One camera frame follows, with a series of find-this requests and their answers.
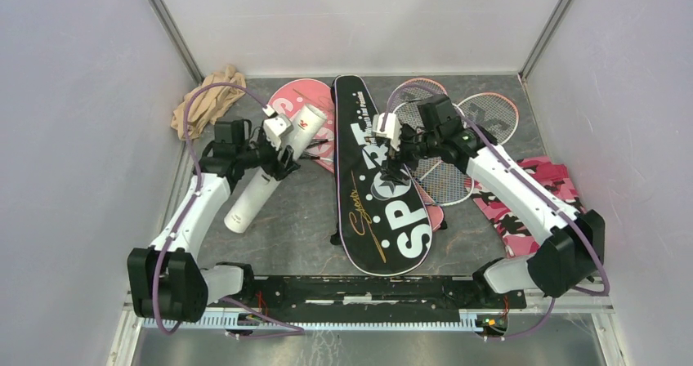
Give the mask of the clear tube lid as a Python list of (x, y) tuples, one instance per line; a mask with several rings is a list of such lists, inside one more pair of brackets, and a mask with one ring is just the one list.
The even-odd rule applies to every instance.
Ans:
[(394, 184), (390, 181), (374, 180), (371, 186), (373, 197), (378, 200), (388, 200), (392, 196)]

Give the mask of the black sport racket bag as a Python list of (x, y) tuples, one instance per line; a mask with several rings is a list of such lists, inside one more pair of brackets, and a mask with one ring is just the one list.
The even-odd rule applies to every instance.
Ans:
[(335, 105), (333, 166), (338, 195), (338, 237), (350, 262), (361, 272), (394, 277), (418, 268), (428, 257), (433, 227), (423, 198), (409, 176), (388, 200), (373, 197), (374, 180), (389, 147), (373, 134), (379, 111), (365, 81), (337, 76), (331, 84)]

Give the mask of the white shuttlecock tube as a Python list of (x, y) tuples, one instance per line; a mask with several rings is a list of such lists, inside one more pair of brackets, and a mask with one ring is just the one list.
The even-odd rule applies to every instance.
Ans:
[[(326, 115), (318, 108), (313, 105), (304, 105), (296, 118), (293, 121), (290, 120), (293, 130), (283, 139), (281, 146), (292, 146), (293, 157), (298, 161), (326, 119)], [(243, 193), (226, 214), (224, 218), (226, 227), (235, 233), (243, 233), (256, 218), (263, 205), (268, 202), (280, 182), (258, 168)]]

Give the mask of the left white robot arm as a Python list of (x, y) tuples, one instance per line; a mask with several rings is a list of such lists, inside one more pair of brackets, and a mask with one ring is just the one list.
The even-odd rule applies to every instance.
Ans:
[(293, 149), (286, 146), (292, 129), (283, 115), (264, 120), (256, 135), (245, 118), (214, 126), (183, 202), (150, 246), (134, 248), (127, 257), (137, 316), (194, 323), (223, 297), (241, 307), (255, 300), (250, 265), (222, 262), (202, 269), (197, 256), (214, 217), (247, 170), (258, 167), (286, 176), (297, 168), (289, 157)]

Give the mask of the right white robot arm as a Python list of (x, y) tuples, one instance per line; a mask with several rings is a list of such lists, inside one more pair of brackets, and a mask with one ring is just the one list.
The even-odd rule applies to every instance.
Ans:
[(504, 203), (539, 246), (529, 255), (505, 257), (481, 267), (472, 285), (478, 305), (492, 307), (505, 293), (530, 288), (553, 298), (571, 289), (597, 297), (609, 295), (604, 267), (606, 224), (598, 212), (581, 212), (552, 194), (447, 95), (430, 96), (417, 109), (423, 121), (420, 128), (402, 123), (394, 113), (373, 119), (376, 140), (388, 146), (384, 178), (401, 183), (402, 166), (439, 158)]

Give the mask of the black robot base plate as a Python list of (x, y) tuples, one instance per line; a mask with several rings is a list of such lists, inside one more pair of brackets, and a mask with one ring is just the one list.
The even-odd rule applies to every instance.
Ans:
[(443, 323), (462, 310), (485, 313), (527, 306), (521, 290), (493, 295), (469, 276), (257, 276), (234, 296), (267, 307), (286, 323)]

